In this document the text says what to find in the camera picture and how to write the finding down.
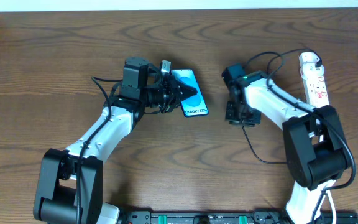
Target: white wall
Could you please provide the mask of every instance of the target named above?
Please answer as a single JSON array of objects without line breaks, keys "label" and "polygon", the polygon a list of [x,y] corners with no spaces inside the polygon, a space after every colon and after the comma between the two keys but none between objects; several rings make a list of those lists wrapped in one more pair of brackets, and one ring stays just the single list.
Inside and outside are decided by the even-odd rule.
[{"label": "white wall", "polygon": [[0,12],[358,7],[358,0],[0,0]]}]

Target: white cable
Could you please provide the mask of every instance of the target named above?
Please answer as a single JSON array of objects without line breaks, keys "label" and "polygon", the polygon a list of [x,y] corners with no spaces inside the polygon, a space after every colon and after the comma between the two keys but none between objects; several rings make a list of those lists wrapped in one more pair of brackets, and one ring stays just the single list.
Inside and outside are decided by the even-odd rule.
[{"label": "white cable", "polygon": [[331,195],[331,191],[327,190],[327,196],[329,200],[329,205],[331,206],[331,210],[333,211],[333,224],[336,224],[336,211],[333,196]]}]

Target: wooden surface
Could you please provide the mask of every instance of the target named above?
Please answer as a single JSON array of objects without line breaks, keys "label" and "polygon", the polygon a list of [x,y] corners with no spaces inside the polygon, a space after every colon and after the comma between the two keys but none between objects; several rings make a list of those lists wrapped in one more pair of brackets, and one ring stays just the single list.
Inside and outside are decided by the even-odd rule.
[{"label": "wooden surface", "polygon": [[[221,72],[259,52],[304,45],[323,58],[358,168],[358,9],[0,13],[0,223],[37,223],[42,156],[96,121],[104,99],[90,76],[121,78],[130,56],[193,69],[210,114],[144,116],[104,166],[105,201],[154,210],[283,208],[293,179],[286,166],[259,163],[241,128],[225,122]],[[304,98],[298,67],[289,56],[275,80]],[[285,158],[282,132],[266,117],[248,132],[260,157]],[[358,170],[333,197],[338,209],[358,212]]]}]

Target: blue phone case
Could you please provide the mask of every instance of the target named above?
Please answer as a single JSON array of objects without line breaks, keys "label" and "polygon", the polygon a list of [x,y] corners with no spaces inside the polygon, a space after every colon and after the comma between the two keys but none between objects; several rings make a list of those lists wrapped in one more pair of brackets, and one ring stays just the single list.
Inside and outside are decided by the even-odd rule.
[{"label": "blue phone case", "polygon": [[203,95],[201,94],[201,90],[198,86],[193,71],[190,69],[172,70],[171,74],[179,82],[197,89],[197,95],[181,102],[181,109],[183,114],[186,117],[208,115],[208,108],[206,107],[206,103],[204,101]]}]

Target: white power strip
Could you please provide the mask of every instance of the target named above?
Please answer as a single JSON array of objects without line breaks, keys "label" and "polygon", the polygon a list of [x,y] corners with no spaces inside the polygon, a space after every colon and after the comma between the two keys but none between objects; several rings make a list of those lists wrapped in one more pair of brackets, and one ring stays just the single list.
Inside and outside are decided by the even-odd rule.
[{"label": "white power strip", "polygon": [[320,108],[328,105],[329,101],[324,79],[324,65],[316,68],[318,61],[318,56],[313,52],[305,52],[299,56],[307,103]]}]

